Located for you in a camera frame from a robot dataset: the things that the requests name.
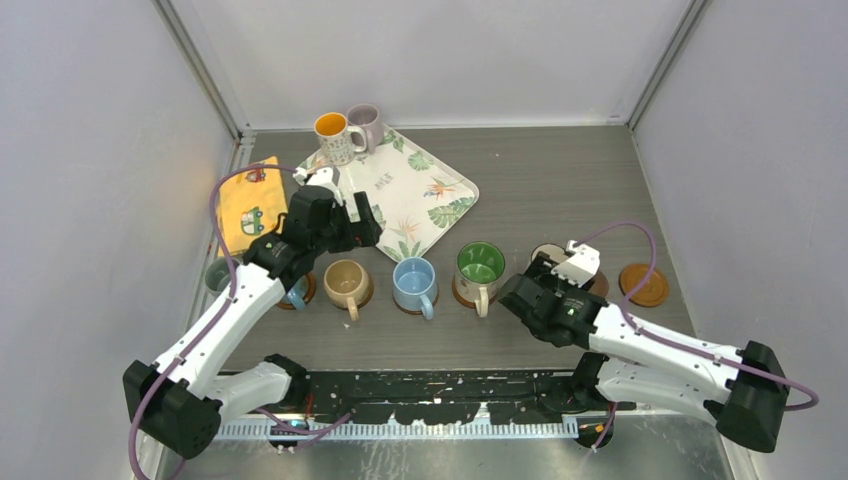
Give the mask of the leaf pattern serving tray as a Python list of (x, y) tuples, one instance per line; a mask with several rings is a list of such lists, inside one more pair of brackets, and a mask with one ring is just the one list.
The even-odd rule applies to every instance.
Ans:
[(478, 187), (398, 131), (385, 126), (375, 151), (335, 166), (333, 183), (353, 221), (353, 194), (364, 192), (383, 233), (377, 248), (392, 260), (423, 256), (477, 202)]

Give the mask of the green interior floral mug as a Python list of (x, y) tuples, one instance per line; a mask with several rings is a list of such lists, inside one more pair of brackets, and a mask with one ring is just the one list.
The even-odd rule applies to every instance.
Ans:
[[(485, 241), (474, 241), (460, 249), (456, 258), (454, 277), (462, 275), (477, 283), (496, 282), (498, 291), (505, 270), (505, 257), (497, 246)], [(486, 310), (474, 310), (480, 318), (486, 318), (490, 305)]]

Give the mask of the dark walnut wooden coaster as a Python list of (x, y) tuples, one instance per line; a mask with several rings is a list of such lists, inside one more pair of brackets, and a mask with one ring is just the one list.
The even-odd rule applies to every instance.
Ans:
[(610, 287), (607, 277), (602, 271), (598, 271), (592, 279), (592, 285), (589, 288), (589, 292), (593, 295), (605, 298), (609, 293), (609, 289)]

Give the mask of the lilac mug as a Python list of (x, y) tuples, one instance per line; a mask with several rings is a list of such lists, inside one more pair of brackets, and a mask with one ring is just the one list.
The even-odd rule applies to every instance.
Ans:
[(363, 134), (351, 134), (353, 143), (357, 147), (366, 146), (366, 151), (374, 154), (384, 136), (380, 110), (372, 104), (358, 104), (347, 111), (346, 118), (350, 125), (360, 127), (364, 131)]

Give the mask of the orange interior patterned mug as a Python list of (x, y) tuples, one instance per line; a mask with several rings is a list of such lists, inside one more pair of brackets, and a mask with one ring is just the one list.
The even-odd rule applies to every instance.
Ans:
[(369, 140), (365, 130), (350, 124), (341, 113), (328, 112), (321, 115), (315, 120), (313, 130), (321, 153), (329, 165), (347, 165), (368, 151)]

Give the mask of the white mug black handle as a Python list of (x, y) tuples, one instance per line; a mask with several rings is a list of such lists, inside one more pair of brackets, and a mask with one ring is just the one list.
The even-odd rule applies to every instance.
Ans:
[(562, 263), (569, 258), (569, 253), (564, 247), (553, 243), (544, 243), (532, 251), (528, 264), (531, 264), (540, 254), (548, 258), (554, 265)]

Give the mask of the grey ceramic mug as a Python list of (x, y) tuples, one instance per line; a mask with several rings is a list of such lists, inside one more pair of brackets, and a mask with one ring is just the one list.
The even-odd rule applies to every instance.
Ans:
[(229, 285), (231, 275), (228, 262), (224, 257), (214, 260), (204, 273), (204, 286), (212, 295), (221, 294)]

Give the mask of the light blue mug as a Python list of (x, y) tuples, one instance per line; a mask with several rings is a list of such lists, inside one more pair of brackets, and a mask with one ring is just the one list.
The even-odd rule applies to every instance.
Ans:
[(432, 301), (439, 296), (436, 272), (433, 265), (421, 257), (408, 257), (400, 261), (392, 273), (392, 297), (408, 310), (420, 310), (426, 320), (433, 320)]

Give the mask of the brown wooden ringed coaster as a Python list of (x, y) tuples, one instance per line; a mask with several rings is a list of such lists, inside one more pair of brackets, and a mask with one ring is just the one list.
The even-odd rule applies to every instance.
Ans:
[[(435, 309), (435, 306), (436, 306), (436, 305), (438, 305), (438, 301), (439, 301), (439, 298), (438, 298), (438, 297), (436, 297), (436, 298), (432, 301), (433, 309)], [(393, 303), (394, 303), (394, 305), (395, 305), (395, 306), (396, 306), (396, 307), (397, 307), (397, 308), (398, 308), (401, 312), (403, 312), (403, 313), (405, 313), (405, 314), (413, 315), (413, 316), (423, 316), (423, 315), (424, 315), (424, 314), (422, 313), (422, 311), (420, 311), (420, 310), (408, 310), (408, 309), (404, 308), (402, 305), (400, 305), (400, 304), (397, 302), (397, 300), (396, 300), (396, 299), (393, 299)]]

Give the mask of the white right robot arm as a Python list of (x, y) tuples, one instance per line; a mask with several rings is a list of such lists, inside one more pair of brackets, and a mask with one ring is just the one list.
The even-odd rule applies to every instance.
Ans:
[(584, 349), (566, 382), (580, 407), (651, 404), (702, 420), (749, 450), (775, 451), (789, 388), (769, 346), (738, 349), (627, 320), (618, 305), (536, 268), (511, 277), (498, 300), (536, 339)]

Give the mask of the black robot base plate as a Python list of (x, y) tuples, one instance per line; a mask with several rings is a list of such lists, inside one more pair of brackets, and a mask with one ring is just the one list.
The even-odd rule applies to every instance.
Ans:
[(265, 405), (278, 416), (307, 413), (334, 423), (468, 424), (487, 413), (496, 425), (557, 423), (563, 415), (604, 414), (610, 403), (570, 370), (310, 371), (286, 399)]

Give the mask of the orange interior blue mug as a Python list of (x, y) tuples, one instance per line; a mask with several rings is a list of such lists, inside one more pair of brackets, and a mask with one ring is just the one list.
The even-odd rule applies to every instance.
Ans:
[(284, 294), (277, 306), (284, 310), (304, 310), (314, 298), (315, 292), (315, 276), (313, 273), (308, 273)]

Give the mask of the beige speckled ceramic mug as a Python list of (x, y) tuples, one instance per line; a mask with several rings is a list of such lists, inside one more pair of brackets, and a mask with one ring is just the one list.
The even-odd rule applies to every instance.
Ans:
[(374, 282), (360, 263), (342, 259), (325, 270), (323, 288), (333, 306), (346, 311), (352, 322), (358, 322), (360, 310), (373, 296)]

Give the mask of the yellow printed cloth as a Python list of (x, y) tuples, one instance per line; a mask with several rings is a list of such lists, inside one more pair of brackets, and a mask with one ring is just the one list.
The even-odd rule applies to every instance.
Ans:
[(218, 192), (219, 230), (232, 256), (241, 255), (251, 242), (273, 229), (278, 215), (288, 211), (282, 171), (255, 168), (225, 181)]

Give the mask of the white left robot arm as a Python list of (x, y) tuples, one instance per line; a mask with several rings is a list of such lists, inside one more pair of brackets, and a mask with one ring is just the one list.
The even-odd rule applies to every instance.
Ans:
[(354, 193), (353, 204), (356, 220), (329, 188), (300, 188), (282, 227), (252, 241), (224, 292), (191, 329), (152, 363), (136, 360), (125, 370), (132, 439), (144, 432), (192, 459), (226, 422), (268, 405), (284, 413), (304, 406), (307, 371), (280, 354), (235, 375), (219, 372), (260, 318), (312, 272), (320, 255), (377, 245), (382, 228), (368, 195)]

